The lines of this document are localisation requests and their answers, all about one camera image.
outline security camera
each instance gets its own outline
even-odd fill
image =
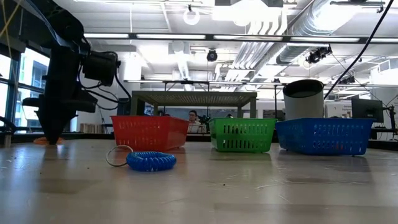
[[[215,62],[217,61],[217,53],[216,50],[210,49],[209,52],[207,53],[207,61],[208,62]]]

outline fluorescent light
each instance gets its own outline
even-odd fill
[[[97,38],[97,39],[108,39],[108,38],[128,39],[129,34],[85,34],[85,37]]]
[[[220,85],[242,85],[243,82],[209,82],[209,84],[220,84]]]
[[[75,2],[93,2],[93,3],[119,3],[119,4],[178,4],[192,6],[201,6],[203,3],[200,1],[161,1],[161,0],[74,0]]]
[[[161,80],[125,80],[128,83],[163,83]]]
[[[358,42],[359,38],[353,37],[292,37],[291,41],[309,41],[309,42]]]
[[[386,43],[386,42],[398,43],[398,38],[373,38],[371,40],[371,43]]]
[[[272,85],[272,86],[281,86],[283,83],[255,83],[255,82],[248,82],[247,85]]]
[[[194,39],[204,40],[206,35],[191,34],[137,34],[138,39]]]
[[[284,8],[285,9],[293,9],[295,7],[297,7],[297,3],[296,2],[292,2],[292,3],[284,2]]]
[[[264,36],[264,35],[214,35],[215,40],[268,40],[281,41],[282,37]]]
[[[329,47],[328,44],[317,43],[287,43],[289,47]]]

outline woman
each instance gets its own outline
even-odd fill
[[[199,133],[200,122],[197,121],[198,113],[195,110],[189,111],[189,127],[188,133]]]

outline black cable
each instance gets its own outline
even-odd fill
[[[332,54],[332,56],[336,59],[336,61],[343,67],[343,69],[346,69],[346,67],[336,58],[336,56],[334,54]],[[369,92],[370,95],[372,95],[373,97],[375,97],[377,100],[381,101],[377,96],[375,96],[373,93],[371,93],[364,85],[362,85],[355,77],[354,77],[355,81],[358,82],[366,91]]]
[[[98,89],[101,90],[101,91],[103,91],[103,92],[105,92],[105,93],[107,93],[107,94],[112,95],[116,100],[119,100],[118,97],[117,97],[115,94],[111,93],[110,91],[103,90],[103,89],[101,89],[100,87],[98,87]],[[104,108],[104,107],[102,107],[101,105],[99,105],[98,103],[97,103],[97,106],[98,106],[99,108],[101,108],[102,110],[112,111],[112,110],[117,109],[118,106],[119,106],[119,104],[117,104],[114,108]]]
[[[344,67],[344,65],[336,58],[335,55],[332,54],[332,56],[333,56],[333,57],[336,59],[336,61],[343,67],[343,69],[346,69],[346,67]],[[354,77],[354,79],[355,79],[355,81],[358,82],[366,91],[368,91],[370,95],[372,95],[373,97],[375,97],[375,99],[377,99],[378,101],[380,101],[380,102],[384,105],[385,108],[387,108],[387,107],[388,107],[388,104],[390,104],[391,101],[393,101],[393,100],[397,97],[397,96],[393,97],[393,99],[390,100],[390,102],[388,102],[387,104],[384,104],[382,100],[380,100],[376,95],[374,95],[370,90],[368,90],[364,85],[362,85],[355,77]],[[388,111],[384,111],[384,110],[383,110],[383,114],[384,114],[384,112],[386,112],[387,116],[391,119],[390,114],[388,113]]]
[[[116,61],[118,61],[118,54],[116,52],[104,52],[106,54],[113,54],[116,56]],[[126,90],[126,88],[122,85],[122,83],[120,82],[119,78],[118,78],[118,73],[115,72],[114,77],[116,79],[116,82],[119,84],[119,86],[122,88],[122,90],[126,93],[127,97],[129,98],[127,101],[125,102],[120,102],[120,103],[128,103],[131,101],[131,95],[130,93]]]
[[[374,29],[373,29],[371,35],[369,36],[368,40],[366,41],[365,46],[363,47],[362,51],[358,54],[358,56],[355,58],[353,63],[351,63],[351,65],[349,65],[349,67],[338,77],[336,82],[333,84],[333,86],[330,88],[328,93],[325,95],[324,99],[327,99],[327,97],[329,96],[331,91],[334,89],[334,87],[340,82],[341,78],[343,78],[347,74],[347,72],[354,66],[354,64],[361,58],[362,54],[365,52],[365,50],[367,49],[367,47],[371,43],[371,40],[372,40],[373,36],[376,34],[377,29],[379,28],[379,26],[381,25],[381,22],[383,21],[383,19],[387,15],[387,12],[389,11],[389,9],[390,9],[390,7],[391,7],[393,2],[394,2],[394,0],[390,0],[390,2],[388,3],[388,5],[386,7],[386,10],[384,10],[383,14],[381,15],[381,17],[379,19],[379,22],[377,22],[376,26],[374,27]]]
[[[118,61],[118,55],[117,55],[116,52],[103,52],[103,53],[115,55],[115,56],[116,56],[116,61]],[[114,77],[115,77],[115,79],[116,79],[116,82],[119,84],[119,86],[120,86],[120,87],[123,89],[123,91],[126,93],[126,95],[127,95],[127,97],[128,97],[128,100],[127,100],[127,101],[119,101],[118,98],[117,98],[114,94],[112,94],[111,92],[100,89],[101,83],[98,83],[97,85],[91,86],[91,87],[85,87],[85,86],[82,85],[82,87],[83,87],[88,93],[92,93],[92,94],[94,94],[94,95],[96,95],[96,96],[102,97],[102,98],[104,98],[105,100],[109,100],[109,101],[111,101],[111,102],[113,102],[113,103],[119,104],[119,103],[128,103],[128,102],[130,102],[130,101],[131,101],[131,95],[129,94],[129,92],[126,90],[126,88],[125,88],[125,87],[122,85],[122,83],[120,82],[120,80],[119,80],[119,78],[118,78],[118,73],[117,73],[117,71],[115,72]],[[80,72],[79,72],[78,79],[79,79],[79,82],[80,82],[80,84],[81,84],[81,81],[80,81]],[[104,95],[102,95],[102,94],[100,94],[100,93],[91,91],[90,89],[92,89],[92,88],[99,88],[101,91],[104,91],[104,92],[107,92],[107,93],[113,95],[113,96],[116,98],[116,100],[113,100],[113,99],[111,99],[111,98],[108,98],[107,96],[104,96]],[[100,107],[100,108],[103,109],[103,110],[115,110],[115,109],[117,108],[117,107],[115,107],[115,108],[103,108],[103,107],[100,106],[100,105],[97,105],[97,106]]]
[[[113,102],[113,103],[121,103],[120,101],[116,101],[116,100],[114,100],[114,99],[111,99],[111,98],[109,98],[109,97],[107,97],[107,96],[104,96],[104,95],[102,95],[102,94],[99,94],[99,93],[96,93],[96,92],[94,92],[94,91],[92,91],[92,90],[86,90],[88,93],[91,93],[91,94],[94,94],[94,95],[97,95],[97,96],[99,96],[99,97],[101,97],[101,98],[104,98],[105,100],[109,100],[109,101],[111,101],[111,102]]]

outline blue coiled keychain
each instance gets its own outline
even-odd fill
[[[127,155],[126,162],[123,164],[111,164],[109,162],[109,154],[119,147],[126,147],[131,150]],[[134,152],[131,147],[126,145],[116,146],[106,154],[106,162],[113,167],[121,167],[129,164],[133,170],[153,172],[172,169],[177,159],[173,155],[162,152]]]

